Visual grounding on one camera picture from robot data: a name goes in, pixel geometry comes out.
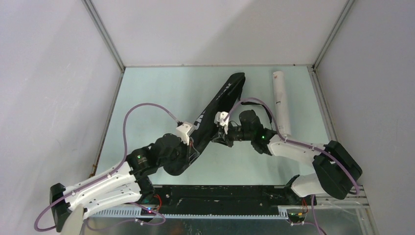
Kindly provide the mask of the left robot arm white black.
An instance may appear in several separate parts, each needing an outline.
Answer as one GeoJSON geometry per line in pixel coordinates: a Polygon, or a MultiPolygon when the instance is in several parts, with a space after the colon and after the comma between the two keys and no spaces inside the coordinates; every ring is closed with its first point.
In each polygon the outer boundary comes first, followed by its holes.
{"type": "Polygon", "coordinates": [[[149,179],[163,168],[168,174],[177,176],[184,172],[200,156],[196,141],[186,136],[165,134],[130,154],[110,169],[74,186],[57,183],[50,188],[50,205],[54,229],[60,233],[67,220],[78,207],[78,215],[85,220],[102,210],[126,203],[150,204],[156,197],[149,179]]]}

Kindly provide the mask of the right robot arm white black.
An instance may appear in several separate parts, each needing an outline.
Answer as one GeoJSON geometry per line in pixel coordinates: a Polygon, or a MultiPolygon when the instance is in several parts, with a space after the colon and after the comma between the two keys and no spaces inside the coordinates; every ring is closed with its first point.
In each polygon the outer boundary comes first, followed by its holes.
{"type": "Polygon", "coordinates": [[[228,113],[218,112],[214,123],[218,132],[212,142],[232,147],[234,141],[249,141],[259,154],[286,157],[314,169],[308,175],[296,175],[287,183],[285,200],[298,204],[306,196],[326,193],[336,199],[345,199],[363,171],[346,149],[337,141],[312,144],[281,138],[277,131],[263,127],[253,110],[239,115],[240,125],[232,126],[228,113]]]}

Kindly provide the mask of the black racket bag crossway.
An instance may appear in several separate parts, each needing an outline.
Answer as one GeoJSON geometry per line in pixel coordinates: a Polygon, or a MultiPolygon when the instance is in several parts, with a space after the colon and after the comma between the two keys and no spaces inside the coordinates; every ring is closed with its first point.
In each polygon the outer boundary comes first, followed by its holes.
{"type": "MultiPolygon", "coordinates": [[[[245,73],[237,72],[232,74],[225,82],[211,102],[200,113],[193,125],[195,130],[190,135],[194,141],[194,147],[199,151],[199,156],[210,143],[211,138],[218,132],[214,124],[214,117],[217,112],[229,112],[235,103],[241,98],[246,77],[245,73]]],[[[181,159],[174,160],[163,167],[170,175],[182,174],[191,164],[183,164],[181,159]]]]}

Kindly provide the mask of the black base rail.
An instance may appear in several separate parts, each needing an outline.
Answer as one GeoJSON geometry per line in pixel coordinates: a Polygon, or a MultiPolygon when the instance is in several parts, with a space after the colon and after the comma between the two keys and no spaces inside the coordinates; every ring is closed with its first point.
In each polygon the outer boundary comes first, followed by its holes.
{"type": "Polygon", "coordinates": [[[279,186],[162,185],[138,203],[161,206],[163,215],[273,216],[282,214],[282,206],[310,206],[315,201],[279,186]]]}

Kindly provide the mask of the white shuttlecock tube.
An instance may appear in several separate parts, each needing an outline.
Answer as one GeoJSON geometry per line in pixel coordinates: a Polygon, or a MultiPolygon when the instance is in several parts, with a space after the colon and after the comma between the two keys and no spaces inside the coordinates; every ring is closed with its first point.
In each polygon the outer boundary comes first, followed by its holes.
{"type": "Polygon", "coordinates": [[[292,131],[289,117],[288,98],[284,73],[282,71],[273,72],[273,89],[278,130],[283,136],[290,136],[292,131]]]}

